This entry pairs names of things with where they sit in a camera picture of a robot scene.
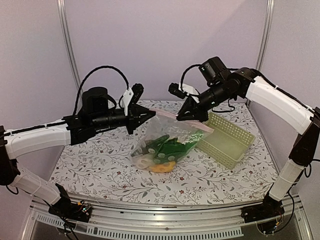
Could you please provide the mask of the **green white bok choy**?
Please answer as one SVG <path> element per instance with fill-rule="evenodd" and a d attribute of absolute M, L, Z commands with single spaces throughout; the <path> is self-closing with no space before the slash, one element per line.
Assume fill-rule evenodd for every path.
<path fill-rule="evenodd" d="M 170 138 L 168 134 L 153 140 L 146 140 L 143 151 L 152 155 L 156 163 L 177 162 L 193 147 L 190 142 L 181 143 L 177 137 Z"/>

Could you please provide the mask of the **clear zip top bag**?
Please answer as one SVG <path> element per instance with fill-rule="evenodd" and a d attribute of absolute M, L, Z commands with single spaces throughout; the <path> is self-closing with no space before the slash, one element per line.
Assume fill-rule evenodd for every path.
<path fill-rule="evenodd" d="M 132 151 L 132 164 L 139 170 L 169 173 L 189 152 L 213 133 L 196 120 L 178 121 L 173 113 L 154 108 L 145 135 Z"/>

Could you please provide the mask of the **green cucumber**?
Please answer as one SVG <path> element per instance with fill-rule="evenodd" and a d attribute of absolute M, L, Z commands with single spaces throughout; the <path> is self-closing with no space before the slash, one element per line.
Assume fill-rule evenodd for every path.
<path fill-rule="evenodd" d="M 150 154 L 151 160 L 157 164 L 178 162 L 187 155 L 190 150 L 204 137 L 204 132 L 197 130 L 187 136 L 186 140 L 180 141 L 178 137 L 162 135 L 156 139 L 145 140 L 142 144 L 142 152 Z"/>

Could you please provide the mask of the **orange yellow mango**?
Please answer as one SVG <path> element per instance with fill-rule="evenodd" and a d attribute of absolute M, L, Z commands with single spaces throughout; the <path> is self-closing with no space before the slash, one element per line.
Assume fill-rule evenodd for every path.
<path fill-rule="evenodd" d="M 175 161 L 165 162 L 163 164 L 156 164 L 154 166 L 149 167 L 149 171 L 154 173 L 169 173 L 171 172 L 176 166 Z"/>

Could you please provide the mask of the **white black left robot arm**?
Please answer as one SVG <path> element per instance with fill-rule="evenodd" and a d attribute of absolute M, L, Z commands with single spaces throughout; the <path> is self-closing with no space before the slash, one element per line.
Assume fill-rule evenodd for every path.
<path fill-rule="evenodd" d="M 85 143 L 97 134 L 126 127 L 128 134 L 156 115 L 137 104 L 142 93 L 140 83 L 127 89 L 120 108 L 110 108 L 115 100 L 104 87 L 93 87 L 82 94 L 82 107 L 75 114 L 54 122 L 17 130 L 0 128 L 0 184 L 12 186 L 36 196 L 63 216 L 74 213 L 74 205 L 66 190 L 59 184 L 45 181 L 25 168 L 18 167 L 17 158 L 32 152 L 57 146 Z"/>

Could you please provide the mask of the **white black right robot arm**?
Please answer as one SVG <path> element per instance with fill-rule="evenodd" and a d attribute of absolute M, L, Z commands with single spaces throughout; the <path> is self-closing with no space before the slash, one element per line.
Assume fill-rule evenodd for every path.
<path fill-rule="evenodd" d="M 207 90 L 199 92 L 184 83 L 187 72 L 197 68 L 206 80 Z M 315 158 L 320 137 L 320 110 L 310 107 L 270 82 L 260 71 L 250 67 L 229 68 L 218 57 L 189 66 L 180 82 L 171 84 L 169 91 L 185 102 L 176 115 L 178 121 L 209 119 L 208 111 L 219 104 L 242 98 L 271 113 L 270 120 L 280 120 L 291 130 L 292 149 L 279 176 L 268 191 L 269 198 L 259 206 L 262 218 L 269 218 L 278 210 L 278 203 L 295 185 L 305 168 Z"/>

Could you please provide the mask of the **beige perforated plastic basket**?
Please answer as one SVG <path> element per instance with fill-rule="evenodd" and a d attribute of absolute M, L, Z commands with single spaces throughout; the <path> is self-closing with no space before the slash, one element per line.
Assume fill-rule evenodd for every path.
<path fill-rule="evenodd" d="M 204 123 L 213 132 L 200 140 L 197 148 L 232 170 L 244 158 L 256 137 L 225 118 L 210 113 Z"/>

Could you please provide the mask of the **right aluminium corner post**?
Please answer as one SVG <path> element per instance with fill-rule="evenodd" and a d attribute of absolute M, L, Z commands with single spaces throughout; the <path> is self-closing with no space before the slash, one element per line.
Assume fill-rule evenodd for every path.
<path fill-rule="evenodd" d="M 263 62 L 266 56 L 268 41 L 269 41 L 272 23 L 273 23 L 274 9 L 275 9 L 275 0 L 267 0 L 263 29 L 262 29 L 262 37 L 261 37 L 257 61 L 255 65 L 255 68 L 258 71 L 262 69 Z"/>

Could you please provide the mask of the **aluminium corner post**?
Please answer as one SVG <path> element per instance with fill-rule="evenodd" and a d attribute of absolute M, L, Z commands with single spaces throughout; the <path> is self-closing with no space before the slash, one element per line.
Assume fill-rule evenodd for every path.
<path fill-rule="evenodd" d="M 64 0 L 57 0 L 56 2 L 57 2 L 57 9 L 58 9 L 59 20 L 60 20 L 67 58 L 69 61 L 71 74 L 75 83 L 75 87 L 78 90 L 81 84 L 81 80 L 79 77 L 79 71 L 78 71 L 76 58 L 75 58 L 75 54 L 72 46 L 72 39 L 71 39 L 71 34 L 70 34 L 69 24 L 67 19 L 66 4 Z"/>
<path fill-rule="evenodd" d="M 255 65 L 255 68 L 258 71 L 262 69 L 263 62 L 266 56 L 268 41 L 269 41 L 272 23 L 273 23 L 274 9 L 275 9 L 275 0 L 267 0 L 263 29 L 262 29 L 262 37 L 261 37 L 257 61 Z"/>

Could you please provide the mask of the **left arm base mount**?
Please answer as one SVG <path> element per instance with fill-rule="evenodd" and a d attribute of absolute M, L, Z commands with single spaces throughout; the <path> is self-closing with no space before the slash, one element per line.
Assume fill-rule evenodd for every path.
<path fill-rule="evenodd" d="M 84 200 L 73 203 L 69 198 L 61 198 L 50 205 L 48 212 L 58 217 L 88 223 L 92 214 L 92 205 Z"/>

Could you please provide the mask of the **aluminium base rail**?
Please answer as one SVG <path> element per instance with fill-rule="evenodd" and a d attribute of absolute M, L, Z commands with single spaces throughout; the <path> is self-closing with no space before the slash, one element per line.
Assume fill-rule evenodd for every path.
<path fill-rule="evenodd" d="M 38 198 L 31 201 L 23 240 L 313 240 L 298 195 L 285 197 L 280 231 L 264 234 L 257 222 L 245 222 L 241 209 L 250 202 L 225 205 L 155 205 L 72 194 L 73 201 L 92 205 L 89 222 L 74 222 L 74 230 L 48 212 Z"/>

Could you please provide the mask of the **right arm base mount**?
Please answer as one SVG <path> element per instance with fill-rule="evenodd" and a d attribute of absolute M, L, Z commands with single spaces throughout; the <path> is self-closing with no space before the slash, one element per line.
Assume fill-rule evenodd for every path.
<path fill-rule="evenodd" d="M 274 234 L 279 226 L 279 221 L 275 217 L 285 213 L 282 201 L 276 201 L 266 195 L 262 203 L 241 208 L 241 217 L 245 223 L 257 222 L 272 218 L 257 225 L 258 230 L 265 235 Z"/>

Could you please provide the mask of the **left aluminium corner post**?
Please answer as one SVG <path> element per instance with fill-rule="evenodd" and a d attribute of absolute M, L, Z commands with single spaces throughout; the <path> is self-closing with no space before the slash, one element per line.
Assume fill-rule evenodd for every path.
<path fill-rule="evenodd" d="M 78 71 L 76 58 L 75 58 L 75 54 L 72 46 L 72 39 L 71 39 L 71 34 L 70 34 L 69 24 L 67 19 L 66 4 L 64 0 L 57 0 L 56 2 L 57 2 L 57 9 L 58 9 L 59 20 L 60 20 L 67 58 L 69 61 L 71 74 L 75 83 L 75 87 L 78 90 L 81 84 L 81 80 L 79 77 L 79 71 Z"/>

